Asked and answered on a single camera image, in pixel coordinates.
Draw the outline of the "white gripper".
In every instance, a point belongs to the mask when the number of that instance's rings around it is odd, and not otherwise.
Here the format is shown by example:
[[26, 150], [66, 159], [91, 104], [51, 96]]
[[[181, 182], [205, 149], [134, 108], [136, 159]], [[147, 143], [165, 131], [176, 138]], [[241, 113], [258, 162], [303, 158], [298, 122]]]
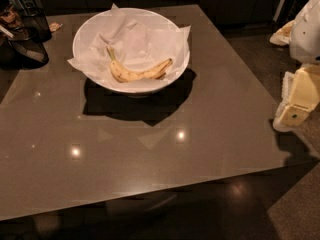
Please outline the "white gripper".
[[294, 20], [270, 37], [278, 46], [289, 46], [290, 56], [305, 63], [295, 73], [286, 72], [273, 128], [289, 132], [300, 126], [320, 102], [320, 0], [309, 0]]

